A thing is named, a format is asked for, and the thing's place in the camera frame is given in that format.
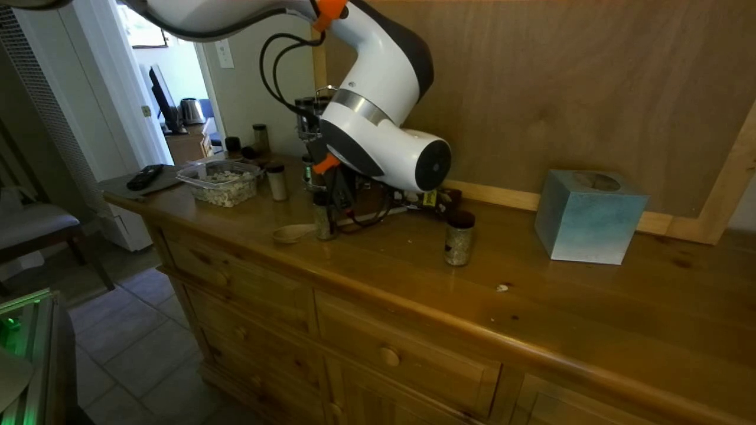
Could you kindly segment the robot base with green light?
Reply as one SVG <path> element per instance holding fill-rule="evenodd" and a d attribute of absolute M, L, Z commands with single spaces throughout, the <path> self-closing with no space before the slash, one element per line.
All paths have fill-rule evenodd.
<path fill-rule="evenodd" d="M 77 420 L 73 329 L 50 291 L 0 305 L 0 425 Z"/>

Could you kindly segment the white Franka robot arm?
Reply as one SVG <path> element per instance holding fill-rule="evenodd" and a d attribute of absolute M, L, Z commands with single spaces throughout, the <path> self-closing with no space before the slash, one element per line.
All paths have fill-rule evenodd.
<path fill-rule="evenodd" d="M 357 59 L 319 114 L 321 145 L 314 172 L 325 187 L 314 196 L 329 222 L 355 219 L 355 192 L 344 171 L 393 192 L 427 194 L 450 171 L 450 146 L 437 134 L 404 131 L 412 106 L 435 80 L 432 55 L 421 35 L 381 15 L 366 0 L 118 0 L 158 28 L 184 41 L 217 41 L 274 15 L 306 20 L 317 48 L 329 33 Z"/>

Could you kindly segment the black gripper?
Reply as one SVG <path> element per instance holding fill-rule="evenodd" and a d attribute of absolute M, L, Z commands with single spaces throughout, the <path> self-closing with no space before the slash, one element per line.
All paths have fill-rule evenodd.
<path fill-rule="evenodd" d="M 391 188 L 344 165 L 317 172 L 312 200 L 325 210 L 333 231 L 355 234 L 382 222 L 391 209 Z"/>

